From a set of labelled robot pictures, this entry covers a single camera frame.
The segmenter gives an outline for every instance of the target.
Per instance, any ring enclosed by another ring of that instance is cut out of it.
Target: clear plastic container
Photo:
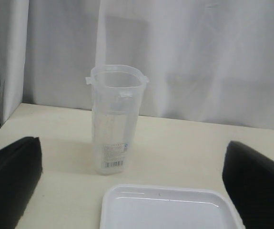
[[[92,151],[101,174],[124,170],[132,149],[135,128],[148,78],[125,65],[95,67],[92,84]]]

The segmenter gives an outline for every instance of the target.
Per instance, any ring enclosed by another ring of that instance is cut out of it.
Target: white tabletop
[[[112,176],[91,163],[91,112],[21,104],[0,129],[0,149],[39,136],[43,174],[19,229],[98,229],[102,197],[116,184],[212,189],[222,181],[226,147],[241,141],[274,160],[274,130],[140,116],[132,161]]]

